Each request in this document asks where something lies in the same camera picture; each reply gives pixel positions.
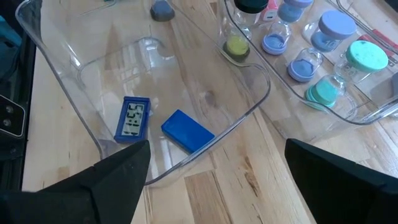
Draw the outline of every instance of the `gray lid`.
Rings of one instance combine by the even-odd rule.
[[[284,0],[284,2],[295,7],[306,8],[312,4],[313,0]]]
[[[323,13],[318,26],[324,34],[336,40],[347,39],[356,31],[355,21],[350,16],[337,10]]]

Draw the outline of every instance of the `light blue lid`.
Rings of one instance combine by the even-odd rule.
[[[324,34],[336,40],[347,39],[356,31],[355,21],[338,10],[323,13],[318,26]]]
[[[287,44],[282,36],[278,34],[266,35],[262,39],[262,49],[271,55],[280,55],[285,52]]]

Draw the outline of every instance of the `clear plastic tray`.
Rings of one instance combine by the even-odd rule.
[[[156,22],[150,1],[82,10],[80,5],[92,6],[90,2],[25,0],[16,16],[44,54],[101,158],[126,147],[113,139],[123,98],[150,98],[147,184],[174,170],[181,173],[267,98],[271,83],[260,56],[251,54],[250,64],[234,62],[216,44],[217,36],[206,35],[192,21],[200,16],[187,17],[170,3],[175,17]],[[160,128],[176,110],[216,137],[188,154]]]
[[[229,0],[223,1],[227,5],[231,4]],[[357,32],[344,40],[335,51],[324,54],[324,63],[309,83],[298,83],[287,73],[288,64],[299,52],[311,47],[308,38],[313,32],[312,29],[316,27],[315,22],[324,12],[334,9],[338,9],[338,5],[333,1],[314,1],[301,20],[289,24],[293,36],[289,39],[287,50],[279,56],[269,55],[261,48],[262,38],[267,34],[271,23],[260,24],[251,29],[250,43],[256,52],[261,54],[272,73],[271,93],[261,108],[285,138],[315,141],[339,134],[348,128],[372,124],[398,109],[398,96],[392,95],[391,77],[395,72],[391,67],[372,74],[357,85],[350,85],[348,94],[339,98],[332,108],[307,101],[303,97],[310,85],[316,84],[324,75],[333,73],[334,64],[352,42],[369,33],[361,26],[358,26]],[[392,52],[392,56],[397,57],[397,54]]]
[[[17,18],[44,53],[102,158],[125,147],[113,140],[123,97],[151,99],[148,140],[152,158],[147,184],[169,174],[182,174],[189,168],[187,164],[257,107],[283,137],[303,141],[372,124],[398,108],[391,93],[379,91],[381,83],[391,84],[394,73],[388,68],[350,86],[349,94],[332,109],[303,98],[310,85],[333,71],[333,64],[350,43],[364,34],[373,35],[365,27],[359,26],[357,33],[334,52],[325,54],[326,60],[310,83],[297,83],[287,74],[288,63],[310,46],[306,39],[314,21],[323,12],[339,7],[335,0],[315,1],[299,22],[291,24],[294,36],[287,51],[277,57],[266,54],[260,45],[270,24],[252,27],[252,39],[246,39],[250,54],[243,62],[234,61],[223,51],[228,38],[224,28],[238,28],[231,19],[233,1],[218,1],[219,29],[215,23],[214,27],[209,25],[213,21],[201,26],[206,18],[184,7],[183,0],[170,2],[175,18],[169,22],[153,21],[151,3],[144,0],[117,1],[88,12],[79,7],[81,1],[69,1],[77,5],[65,8],[65,4],[44,0],[40,10],[41,1],[26,0]],[[160,128],[177,109],[216,137],[188,155]]]

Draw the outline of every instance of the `blue block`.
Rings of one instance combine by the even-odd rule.
[[[215,136],[180,110],[168,118],[162,131],[189,153],[199,150]]]

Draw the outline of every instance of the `digital display numbers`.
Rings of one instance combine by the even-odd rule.
[[[142,103],[129,103],[123,125],[123,136],[139,135],[145,105]]]
[[[149,98],[125,96],[114,140],[125,144],[145,139],[149,111]]]

